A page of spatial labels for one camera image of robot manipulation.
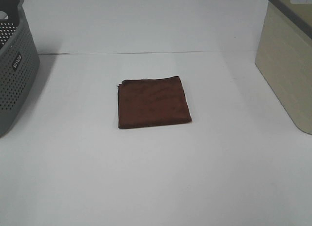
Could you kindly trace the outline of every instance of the beige storage box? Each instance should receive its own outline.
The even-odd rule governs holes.
[[[256,65],[302,131],[312,134],[312,0],[269,0]]]

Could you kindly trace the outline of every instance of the folded towel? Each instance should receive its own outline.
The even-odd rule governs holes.
[[[119,128],[192,121],[179,76],[159,80],[125,80],[118,86]]]

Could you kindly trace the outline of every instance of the laundry basket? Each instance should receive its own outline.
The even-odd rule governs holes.
[[[39,67],[23,0],[0,0],[0,136],[11,127]]]

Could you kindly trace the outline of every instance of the white surface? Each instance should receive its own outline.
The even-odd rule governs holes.
[[[257,49],[267,0],[25,0],[40,53]]]
[[[312,136],[255,52],[41,56],[0,139],[2,226],[310,226]],[[179,75],[193,123],[117,128],[124,79]]]

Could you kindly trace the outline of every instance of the brown towel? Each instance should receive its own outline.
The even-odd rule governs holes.
[[[179,76],[159,80],[125,80],[118,87],[119,128],[192,121]]]

